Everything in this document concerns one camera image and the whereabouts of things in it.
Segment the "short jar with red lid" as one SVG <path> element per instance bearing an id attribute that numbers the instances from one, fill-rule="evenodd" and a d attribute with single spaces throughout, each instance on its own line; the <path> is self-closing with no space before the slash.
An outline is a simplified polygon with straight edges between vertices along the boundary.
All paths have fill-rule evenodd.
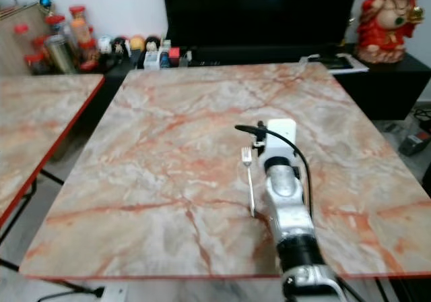
<path id="1" fill-rule="evenodd" d="M 46 64 L 44 53 L 31 53 L 24 56 L 24 62 L 34 76 L 49 74 L 51 67 Z"/>

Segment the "round jar with red lid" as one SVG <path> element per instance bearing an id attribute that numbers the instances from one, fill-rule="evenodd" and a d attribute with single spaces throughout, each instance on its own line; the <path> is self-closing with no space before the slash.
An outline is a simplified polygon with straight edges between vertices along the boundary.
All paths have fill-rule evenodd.
<path id="1" fill-rule="evenodd" d="M 65 35 L 65 16 L 54 13 L 46 16 L 45 22 L 49 26 L 52 35 Z"/>

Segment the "white small figurine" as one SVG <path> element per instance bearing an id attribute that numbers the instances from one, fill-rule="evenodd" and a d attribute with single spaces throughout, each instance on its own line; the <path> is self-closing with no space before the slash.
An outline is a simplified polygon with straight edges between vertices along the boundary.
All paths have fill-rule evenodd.
<path id="1" fill-rule="evenodd" d="M 112 42 L 112 37 L 108 36 L 108 35 L 102 35 L 100 37 L 98 37 L 98 50 L 100 53 L 102 53 L 102 55 L 109 55 L 110 53 L 112 53 L 112 46 L 111 46 L 111 42 Z"/>

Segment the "black flat screen television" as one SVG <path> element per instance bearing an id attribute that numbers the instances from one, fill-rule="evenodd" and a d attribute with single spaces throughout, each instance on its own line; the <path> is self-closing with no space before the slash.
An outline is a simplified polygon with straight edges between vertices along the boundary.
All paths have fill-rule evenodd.
<path id="1" fill-rule="evenodd" d="M 164 0 L 179 46 L 325 45 L 347 30 L 354 0 Z"/>

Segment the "stainless steel tumbler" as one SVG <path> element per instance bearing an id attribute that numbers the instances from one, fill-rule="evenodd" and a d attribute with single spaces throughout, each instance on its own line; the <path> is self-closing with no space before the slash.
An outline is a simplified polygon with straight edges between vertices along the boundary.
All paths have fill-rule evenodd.
<path id="1" fill-rule="evenodd" d="M 51 56 L 55 67 L 64 74 L 77 73 L 77 65 L 67 39 L 63 35 L 51 35 L 45 40 L 45 49 Z"/>

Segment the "silver metal fork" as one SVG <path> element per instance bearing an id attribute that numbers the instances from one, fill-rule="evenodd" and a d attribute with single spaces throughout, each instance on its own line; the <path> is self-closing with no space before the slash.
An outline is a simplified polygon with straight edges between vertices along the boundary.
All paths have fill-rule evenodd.
<path id="1" fill-rule="evenodd" d="M 253 185 L 253 176 L 251 171 L 251 166 L 253 163 L 252 148 L 242 147 L 240 153 L 241 153 L 241 162 L 246 167 L 249 212 L 250 212 L 250 216 L 254 218 L 256 216 L 256 204 L 255 204 L 255 186 Z"/>

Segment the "black television cabinet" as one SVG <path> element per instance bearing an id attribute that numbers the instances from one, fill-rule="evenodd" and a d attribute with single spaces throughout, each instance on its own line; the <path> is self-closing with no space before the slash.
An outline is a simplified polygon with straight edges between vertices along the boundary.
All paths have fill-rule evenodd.
<path id="1" fill-rule="evenodd" d="M 409 53 L 395 64 L 365 64 L 364 73 L 343 73 L 334 77 L 370 120 L 401 120 L 421 98 L 431 82 L 431 67 Z M 98 117 L 104 114 L 121 83 L 135 66 L 115 65 L 104 73 L 104 83 L 95 92 L 89 107 Z"/>

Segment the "black red floor device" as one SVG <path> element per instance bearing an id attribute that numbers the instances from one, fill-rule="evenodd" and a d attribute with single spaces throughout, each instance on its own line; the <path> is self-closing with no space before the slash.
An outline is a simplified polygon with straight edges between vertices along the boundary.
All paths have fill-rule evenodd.
<path id="1" fill-rule="evenodd" d="M 413 156 L 421 153 L 430 143 L 431 133 L 420 130 L 415 133 L 408 133 L 398 145 L 397 151 L 405 156 Z"/>

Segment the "tall jar with orange content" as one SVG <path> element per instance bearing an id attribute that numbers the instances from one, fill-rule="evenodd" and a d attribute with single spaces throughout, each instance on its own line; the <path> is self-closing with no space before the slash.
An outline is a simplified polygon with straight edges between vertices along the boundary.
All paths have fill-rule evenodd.
<path id="1" fill-rule="evenodd" d="M 76 4 L 69 8 L 71 14 L 70 27 L 77 43 L 85 44 L 92 40 L 92 28 L 86 17 L 86 6 Z"/>

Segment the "white flat tablet device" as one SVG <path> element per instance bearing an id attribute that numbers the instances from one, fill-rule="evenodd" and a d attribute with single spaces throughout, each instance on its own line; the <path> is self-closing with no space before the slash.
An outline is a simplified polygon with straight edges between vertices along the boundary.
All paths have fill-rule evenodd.
<path id="1" fill-rule="evenodd" d="M 369 68 L 358 61 L 350 53 L 336 53 L 332 56 L 321 56 L 320 53 L 302 57 L 299 63 L 321 63 L 327 68 L 327 71 L 333 75 L 341 75 L 347 73 L 366 73 Z"/>

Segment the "black small figurine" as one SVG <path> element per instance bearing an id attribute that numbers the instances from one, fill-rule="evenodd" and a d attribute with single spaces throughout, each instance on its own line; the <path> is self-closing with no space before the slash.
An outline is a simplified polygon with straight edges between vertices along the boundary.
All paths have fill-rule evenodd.
<path id="1" fill-rule="evenodd" d="M 127 61 L 129 59 L 129 50 L 127 49 L 127 39 L 116 37 L 111 41 L 112 55 L 117 61 Z"/>

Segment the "black round figurine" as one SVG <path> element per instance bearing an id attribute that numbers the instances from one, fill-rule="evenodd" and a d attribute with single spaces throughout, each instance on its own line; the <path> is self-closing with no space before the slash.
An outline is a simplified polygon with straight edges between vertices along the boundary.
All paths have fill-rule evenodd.
<path id="1" fill-rule="evenodd" d="M 149 35 L 145 38 L 145 52 L 156 52 L 162 46 L 162 39 L 158 35 Z"/>

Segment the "white power strip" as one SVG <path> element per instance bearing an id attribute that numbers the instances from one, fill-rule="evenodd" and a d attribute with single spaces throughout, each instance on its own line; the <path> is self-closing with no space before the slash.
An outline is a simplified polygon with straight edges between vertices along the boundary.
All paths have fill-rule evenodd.
<path id="1" fill-rule="evenodd" d="M 106 284 L 96 302 L 127 302 L 127 284 Z"/>

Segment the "clear jar with red lid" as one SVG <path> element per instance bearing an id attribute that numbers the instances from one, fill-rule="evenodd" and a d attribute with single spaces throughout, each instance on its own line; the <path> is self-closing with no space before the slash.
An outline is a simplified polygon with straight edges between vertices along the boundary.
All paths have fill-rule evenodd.
<path id="1" fill-rule="evenodd" d="M 23 55 L 33 53 L 31 45 L 30 26 L 27 24 L 16 24 L 13 26 L 13 37 Z"/>

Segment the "yellow egg figurine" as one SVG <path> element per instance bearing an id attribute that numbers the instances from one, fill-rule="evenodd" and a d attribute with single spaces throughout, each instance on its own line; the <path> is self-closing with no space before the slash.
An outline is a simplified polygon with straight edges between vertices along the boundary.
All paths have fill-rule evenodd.
<path id="1" fill-rule="evenodd" d="M 142 35 L 135 35 L 129 39 L 129 49 L 132 55 L 140 55 L 145 52 L 145 44 L 147 39 Z"/>

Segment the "red laughing buddha statue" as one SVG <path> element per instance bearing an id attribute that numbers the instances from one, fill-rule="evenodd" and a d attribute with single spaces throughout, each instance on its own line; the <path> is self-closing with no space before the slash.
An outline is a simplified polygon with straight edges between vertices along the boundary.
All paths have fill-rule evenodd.
<path id="1" fill-rule="evenodd" d="M 398 63 L 406 56 L 405 39 L 422 22 L 418 0 L 364 0 L 355 55 L 370 64 Z"/>

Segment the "small white box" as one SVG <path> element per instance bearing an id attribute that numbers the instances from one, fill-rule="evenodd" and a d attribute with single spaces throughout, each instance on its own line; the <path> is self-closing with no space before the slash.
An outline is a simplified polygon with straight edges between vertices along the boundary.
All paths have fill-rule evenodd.
<path id="1" fill-rule="evenodd" d="M 142 64 L 143 68 L 159 70 L 161 68 L 160 58 L 161 53 L 158 50 L 146 52 Z"/>

